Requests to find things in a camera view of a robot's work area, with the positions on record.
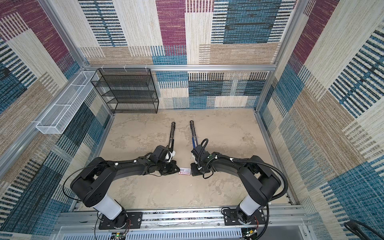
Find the mesh shelf tier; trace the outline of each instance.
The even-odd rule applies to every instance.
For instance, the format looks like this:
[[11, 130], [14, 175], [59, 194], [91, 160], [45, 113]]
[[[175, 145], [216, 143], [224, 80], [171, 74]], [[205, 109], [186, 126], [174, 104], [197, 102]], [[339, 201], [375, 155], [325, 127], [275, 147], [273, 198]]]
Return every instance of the mesh shelf tier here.
[[149, 69], [98, 69], [91, 82], [113, 113], [157, 113], [159, 99]]
[[43, 134], [62, 134], [92, 90], [94, 71], [83, 71], [47, 111], [36, 128]]

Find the white wire mesh basket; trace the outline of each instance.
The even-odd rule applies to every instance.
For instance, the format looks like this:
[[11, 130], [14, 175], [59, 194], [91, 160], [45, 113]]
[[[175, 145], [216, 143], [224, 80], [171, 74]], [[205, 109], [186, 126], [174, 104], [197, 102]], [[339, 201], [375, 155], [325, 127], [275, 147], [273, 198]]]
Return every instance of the white wire mesh basket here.
[[83, 71], [46, 112], [36, 128], [43, 134], [62, 134], [92, 90], [94, 71]]

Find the stained beige floor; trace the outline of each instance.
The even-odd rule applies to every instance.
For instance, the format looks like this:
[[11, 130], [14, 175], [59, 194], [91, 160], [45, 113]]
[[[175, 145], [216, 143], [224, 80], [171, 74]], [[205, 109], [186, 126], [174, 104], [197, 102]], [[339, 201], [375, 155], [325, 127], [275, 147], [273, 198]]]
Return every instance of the stained beige floor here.
[[[130, 160], [152, 152], [158, 145], [166, 146], [174, 121], [174, 160], [179, 167], [190, 167], [194, 162], [190, 120], [195, 123], [199, 142], [209, 139], [208, 152], [232, 157], [258, 155], [272, 164], [253, 110], [240, 108], [117, 114], [100, 156], [110, 161]], [[126, 209], [238, 205], [246, 193], [239, 178], [223, 172], [209, 179], [179, 174], [132, 176], [114, 181], [108, 191]], [[273, 202], [287, 203], [288, 198]]]

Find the black wire mesh shelf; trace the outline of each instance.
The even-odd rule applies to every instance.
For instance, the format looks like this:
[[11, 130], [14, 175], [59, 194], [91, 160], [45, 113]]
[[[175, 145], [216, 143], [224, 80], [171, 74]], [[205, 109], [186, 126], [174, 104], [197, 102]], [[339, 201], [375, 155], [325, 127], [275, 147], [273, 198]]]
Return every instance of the black wire mesh shelf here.
[[99, 68], [95, 75], [91, 82], [113, 113], [157, 113], [159, 98], [151, 70]]

